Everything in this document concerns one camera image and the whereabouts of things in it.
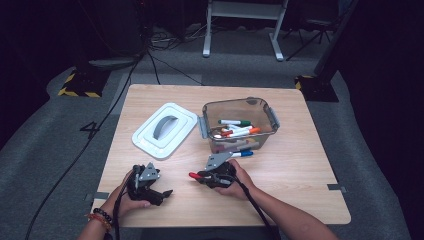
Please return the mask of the person's left hand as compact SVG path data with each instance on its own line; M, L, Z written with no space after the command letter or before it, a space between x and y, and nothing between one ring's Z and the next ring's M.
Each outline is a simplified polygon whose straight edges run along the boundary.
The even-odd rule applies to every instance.
M124 179L122 180L121 184L115 189L115 192L117 194L117 197L115 201L120 200L119 203L119 209L117 210L116 216L118 218L124 217L127 213L137 210L137 209L144 209L151 206L151 203L146 200L136 201L132 200L128 195L125 195L124 192L127 190L126 182L131 177L132 171L129 171Z

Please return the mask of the white container lid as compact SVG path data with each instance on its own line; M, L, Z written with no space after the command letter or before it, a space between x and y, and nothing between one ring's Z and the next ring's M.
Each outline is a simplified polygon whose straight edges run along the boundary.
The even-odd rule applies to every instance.
M169 158L197 125L196 114L166 103L132 135L133 144L157 160Z

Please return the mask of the grey floor plate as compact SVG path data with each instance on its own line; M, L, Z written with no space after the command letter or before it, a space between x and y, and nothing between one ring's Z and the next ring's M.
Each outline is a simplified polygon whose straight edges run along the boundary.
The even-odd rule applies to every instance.
M102 70L122 69L132 65L135 58L117 57L108 59L90 60L89 64Z

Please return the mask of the person's right hand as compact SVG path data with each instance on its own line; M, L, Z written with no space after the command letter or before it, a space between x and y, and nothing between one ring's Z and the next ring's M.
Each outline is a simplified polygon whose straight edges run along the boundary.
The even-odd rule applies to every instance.
M230 159L229 163L235 168L236 177L239 182L234 182L227 188L216 187L215 191L221 195L235 197L240 200L248 199L245 190L248 190L249 194L254 196L258 188L253 183L247 171L235 159Z

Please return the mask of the black stand base with post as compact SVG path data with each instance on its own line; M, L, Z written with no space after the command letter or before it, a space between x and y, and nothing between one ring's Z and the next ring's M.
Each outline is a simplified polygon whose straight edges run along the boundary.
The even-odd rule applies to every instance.
M337 71L337 54L341 51L339 40L356 8L358 0L349 0L342 14L332 22L336 27L335 35L320 57L314 76L299 75L294 78L295 87L303 94L306 101L338 102L338 97L331 85Z

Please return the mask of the orange marker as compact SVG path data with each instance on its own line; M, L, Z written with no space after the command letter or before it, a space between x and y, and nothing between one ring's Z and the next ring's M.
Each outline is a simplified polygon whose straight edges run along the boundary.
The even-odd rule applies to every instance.
M259 133L260 131L261 131L260 128L251 128L251 129L243 128L243 129L238 129L237 131L233 132L229 136L231 137L246 136L246 135Z

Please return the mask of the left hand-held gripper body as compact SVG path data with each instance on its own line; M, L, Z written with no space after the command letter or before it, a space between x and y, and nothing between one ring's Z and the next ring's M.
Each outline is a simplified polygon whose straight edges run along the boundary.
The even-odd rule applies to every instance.
M127 192L132 200L145 200L155 197L150 186L159 178L158 171L152 163L134 165L133 172L127 185Z

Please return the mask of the white metal desk frame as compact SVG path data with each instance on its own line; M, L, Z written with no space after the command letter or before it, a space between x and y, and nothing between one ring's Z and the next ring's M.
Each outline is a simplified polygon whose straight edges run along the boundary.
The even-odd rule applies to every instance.
M277 4L225 2L208 0L206 12L206 35L202 55L208 58L211 54L212 18L229 17L244 19L273 20L276 22L274 31L269 34L274 55L277 61L283 61L284 55L278 43L278 35L285 17L289 0Z

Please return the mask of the black equipment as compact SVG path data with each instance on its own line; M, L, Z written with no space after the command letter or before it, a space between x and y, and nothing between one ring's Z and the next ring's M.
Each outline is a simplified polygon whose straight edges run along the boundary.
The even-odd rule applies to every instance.
M94 28L108 58L135 58L146 53L142 7L137 0L76 0Z

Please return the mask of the clear grey plastic storage box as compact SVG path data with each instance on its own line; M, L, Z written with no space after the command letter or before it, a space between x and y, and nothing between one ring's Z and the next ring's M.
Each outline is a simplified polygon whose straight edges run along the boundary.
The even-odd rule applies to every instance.
M248 120L251 122L249 126L261 131L239 137L221 136L222 131L247 126L222 125L218 123L220 119ZM205 104L199 116L199 126L202 138L209 141L213 153L240 152L260 149L268 137L277 132L280 121L264 99L247 97Z

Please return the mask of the black tripod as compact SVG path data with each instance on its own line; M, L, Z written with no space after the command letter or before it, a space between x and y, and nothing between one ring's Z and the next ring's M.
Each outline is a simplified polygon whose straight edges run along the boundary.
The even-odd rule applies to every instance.
M318 40L318 43L322 42L322 38L325 37L328 42L331 42L328 32L335 32L338 27L338 21L336 19L333 20L323 20L323 19L313 19L302 17L299 20L298 24L298 33L300 34L302 30L307 32L315 32L315 35L311 37L309 40L304 41L302 35L299 35L301 39L301 46L295 50L292 54L286 57L286 60L291 60L294 56L300 53L303 49L305 49L309 44L311 44L315 39Z

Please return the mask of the striped black stand base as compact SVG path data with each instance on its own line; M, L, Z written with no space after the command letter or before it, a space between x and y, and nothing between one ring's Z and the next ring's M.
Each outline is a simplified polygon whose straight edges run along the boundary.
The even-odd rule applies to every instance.
M82 73L73 69L58 92L59 96L100 98L110 71Z

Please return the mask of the grey tape strip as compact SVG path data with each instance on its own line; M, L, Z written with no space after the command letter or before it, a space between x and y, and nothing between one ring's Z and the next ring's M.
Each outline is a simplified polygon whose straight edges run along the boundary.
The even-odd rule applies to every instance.
M109 194L107 192L95 192L86 194L84 200L87 202L92 202L95 199L106 200L108 197Z
M327 188L329 191L340 191L341 193L347 193L347 189L340 184L327 184Z

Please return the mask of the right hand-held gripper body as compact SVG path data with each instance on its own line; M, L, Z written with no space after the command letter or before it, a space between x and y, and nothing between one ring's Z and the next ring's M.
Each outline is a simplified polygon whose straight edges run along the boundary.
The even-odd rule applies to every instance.
M202 177L213 179L220 183L220 188L229 187L236 179L236 170L228 162L231 158L230 152L212 154L208 157L208 161L203 171L213 171L216 177Z

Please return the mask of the dark green marker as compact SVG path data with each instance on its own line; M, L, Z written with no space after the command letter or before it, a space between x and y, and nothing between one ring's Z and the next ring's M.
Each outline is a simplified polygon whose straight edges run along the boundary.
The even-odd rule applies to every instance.
M228 120L228 119L220 119L218 120L219 124L222 125L237 125L237 126L249 126L251 122L248 120Z

